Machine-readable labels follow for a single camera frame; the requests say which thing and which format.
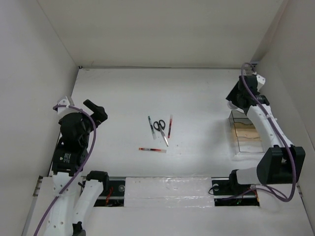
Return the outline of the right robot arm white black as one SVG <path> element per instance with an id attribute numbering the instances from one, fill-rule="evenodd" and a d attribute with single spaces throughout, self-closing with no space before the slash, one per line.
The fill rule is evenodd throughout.
<path id="1" fill-rule="evenodd" d="M 263 85 L 264 79 L 259 75 L 239 76 L 226 97 L 253 123 L 265 152 L 256 167 L 231 172 L 227 187 L 234 194 L 252 184 L 296 184 L 304 164 L 305 150 L 295 146 L 281 130 L 268 99 L 259 92 Z"/>

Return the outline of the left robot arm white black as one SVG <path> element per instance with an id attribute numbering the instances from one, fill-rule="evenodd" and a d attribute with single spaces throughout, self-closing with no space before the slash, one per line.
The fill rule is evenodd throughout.
<path id="1" fill-rule="evenodd" d="M 83 104 L 92 111 L 89 115 L 75 107 L 68 98 L 62 99 L 55 111 L 59 120 L 61 137 L 52 159 L 52 202 L 41 217 L 34 235 L 46 224 L 45 236 L 85 236 L 86 223 L 100 195 L 109 191 L 109 175 L 103 171 L 91 171 L 78 193 L 82 171 L 96 143 L 96 129 L 108 119 L 102 106 L 90 100 Z"/>

